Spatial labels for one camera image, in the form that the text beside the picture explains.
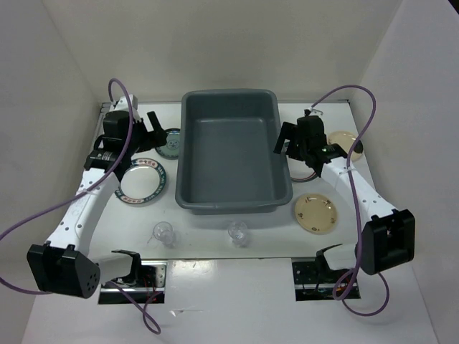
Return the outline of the cream plate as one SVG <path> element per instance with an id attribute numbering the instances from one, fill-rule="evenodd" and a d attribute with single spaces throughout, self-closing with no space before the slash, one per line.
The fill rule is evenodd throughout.
<path id="1" fill-rule="evenodd" d="M 295 203 L 294 214 L 299 225 L 312 234 L 329 234 L 338 222 L 333 202 L 317 193 L 305 193 Z"/>
<path id="2" fill-rule="evenodd" d="M 349 149 L 352 147 L 355 141 L 356 141 L 356 135 L 354 135 L 353 133 L 350 133 L 349 131 L 338 130 L 328 135 L 329 145 L 336 143 L 340 145 L 343 148 L 343 150 L 346 151 L 347 153 L 349 152 Z M 351 161 L 355 162 L 359 160 L 363 156 L 363 152 L 364 152 L 363 143 L 358 142 L 351 154 Z"/>

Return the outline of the small green patterned plate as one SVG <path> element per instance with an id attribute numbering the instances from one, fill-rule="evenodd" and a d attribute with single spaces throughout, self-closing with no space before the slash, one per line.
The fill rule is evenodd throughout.
<path id="1" fill-rule="evenodd" d="M 179 158 L 180 130 L 178 128 L 169 128 L 166 129 L 166 133 L 166 144 L 155 148 L 155 151 L 162 158 L 176 160 Z"/>

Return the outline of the white plate green text rim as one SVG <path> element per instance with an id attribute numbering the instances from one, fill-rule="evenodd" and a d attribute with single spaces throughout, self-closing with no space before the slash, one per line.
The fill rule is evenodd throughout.
<path id="1" fill-rule="evenodd" d="M 128 205 L 143 205 L 156 200 L 166 188 L 165 168 L 152 158 L 136 158 L 124 174 L 115 196 Z"/>

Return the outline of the clear plastic cup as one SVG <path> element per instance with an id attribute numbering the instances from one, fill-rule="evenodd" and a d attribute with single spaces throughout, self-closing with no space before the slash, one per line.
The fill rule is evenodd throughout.
<path id="1" fill-rule="evenodd" d="M 174 248 L 178 245 L 180 232 L 176 231 L 167 221 L 157 223 L 152 230 L 151 240 L 162 243 L 166 248 Z"/>
<path id="2" fill-rule="evenodd" d="M 246 247 L 249 243 L 248 227 L 243 221 L 233 221 L 227 227 L 227 233 L 236 247 Z"/>

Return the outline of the white plate green red rim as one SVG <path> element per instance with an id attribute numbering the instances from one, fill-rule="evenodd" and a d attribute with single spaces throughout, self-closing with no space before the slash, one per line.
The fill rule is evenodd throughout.
<path id="1" fill-rule="evenodd" d="M 314 180 L 318 176 L 310 169 L 290 170 L 290 179 L 293 183 L 305 183 Z"/>

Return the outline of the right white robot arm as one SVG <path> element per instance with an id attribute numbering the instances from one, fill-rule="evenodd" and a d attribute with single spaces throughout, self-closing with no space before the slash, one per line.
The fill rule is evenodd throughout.
<path id="1" fill-rule="evenodd" d="M 360 267 L 369 275 L 410 262 L 415 255 L 415 217 L 384 200 L 355 170 L 337 143 L 329 145 L 322 119 L 309 115 L 284 122 L 275 144 L 279 154 L 288 141 L 287 157 L 304 162 L 350 204 L 358 205 L 361 230 Z"/>

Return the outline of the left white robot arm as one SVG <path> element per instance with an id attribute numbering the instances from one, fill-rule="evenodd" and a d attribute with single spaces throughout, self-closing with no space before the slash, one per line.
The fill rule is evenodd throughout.
<path id="1" fill-rule="evenodd" d="M 117 249 L 94 261 L 88 258 L 90 242 L 111 196 L 130 205 L 142 205 L 161 194 L 166 186 L 164 167 L 136 153 L 166 144 L 166 131 L 155 112 L 147 114 L 152 130 L 138 115 L 135 95 L 121 97 L 103 119 L 100 135 L 87 156 L 77 200 L 72 201 L 58 227 L 42 245 L 33 244 L 27 261 L 40 291 L 81 298 L 91 297 L 98 285 L 119 279 L 132 287 L 143 278 L 141 256 Z M 123 176 L 135 167 L 152 168 L 158 182 L 148 195 L 136 199 L 123 191 Z"/>

